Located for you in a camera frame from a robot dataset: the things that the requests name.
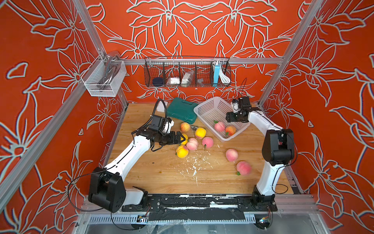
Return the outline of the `yellow peach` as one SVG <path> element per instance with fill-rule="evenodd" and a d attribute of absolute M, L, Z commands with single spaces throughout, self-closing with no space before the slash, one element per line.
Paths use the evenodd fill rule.
<path fill-rule="evenodd" d="M 206 136 L 206 129 L 202 127 L 198 127 L 195 131 L 195 137 L 197 139 L 203 139 Z"/>
<path fill-rule="evenodd" d="M 188 138 L 187 134 L 182 133 L 182 135 L 181 135 L 181 145 L 187 145 L 188 142 L 189 142 L 189 138 Z"/>
<path fill-rule="evenodd" d="M 180 145 L 180 146 L 177 147 L 176 155 L 179 158 L 183 159 L 183 158 L 187 157 L 188 154 L 189 154 L 189 149 L 187 148 L 186 145 Z"/>

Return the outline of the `red orange peach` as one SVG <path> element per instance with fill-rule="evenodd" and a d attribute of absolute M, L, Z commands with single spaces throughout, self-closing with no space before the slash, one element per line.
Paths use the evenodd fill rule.
<path fill-rule="evenodd" d="M 233 125 L 229 125 L 225 128 L 225 135 L 226 136 L 233 136 L 237 132 L 237 129 Z"/>

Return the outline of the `pink peach with leaf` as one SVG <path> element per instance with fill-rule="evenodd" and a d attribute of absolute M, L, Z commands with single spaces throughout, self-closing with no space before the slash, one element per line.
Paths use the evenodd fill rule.
<path fill-rule="evenodd" d="M 224 132 L 226 126 L 222 121 L 214 121 L 214 129 L 216 132 Z"/>

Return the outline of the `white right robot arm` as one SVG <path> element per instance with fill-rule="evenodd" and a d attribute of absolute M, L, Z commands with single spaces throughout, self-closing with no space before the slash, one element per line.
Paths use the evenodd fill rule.
<path fill-rule="evenodd" d="M 294 133 L 275 124 L 258 107 L 253 107 L 249 97 L 234 99 L 231 106 L 233 111 L 226 114 L 227 122 L 250 123 L 265 137 L 262 147 L 265 164 L 252 192 L 251 203 L 254 206 L 271 204 L 281 172 L 295 157 Z"/>

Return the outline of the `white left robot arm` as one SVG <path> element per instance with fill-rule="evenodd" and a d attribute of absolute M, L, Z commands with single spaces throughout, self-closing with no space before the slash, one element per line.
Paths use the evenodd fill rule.
<path fill-rule="evenodd" d="M 115 213 L 124 206 L 147 204 L 148 192 L 141 188 L 126 188 L 124 181 L 140 157 L 165 145 L 179 145 L 186 138 L 181 132 L 172 131 L 171 118 L 153 115 L 150 123 L 145 124 L 131 135 L 129 146 L 104 168 L 95 168 L 91 174 L 88 201 L 109 212 Z"/>

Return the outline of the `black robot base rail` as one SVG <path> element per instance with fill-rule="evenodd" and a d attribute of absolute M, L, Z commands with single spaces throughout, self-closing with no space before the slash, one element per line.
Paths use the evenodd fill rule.
<path fill-rule="evenodd" d="M 261 201 L 252 195 L 149 194 L 138 205 L 125 205 L 122 212 L 146 213 L 151 221 L 247 222 L 260 215 L 272 218 L 278 210 L 273 198 Z"/>

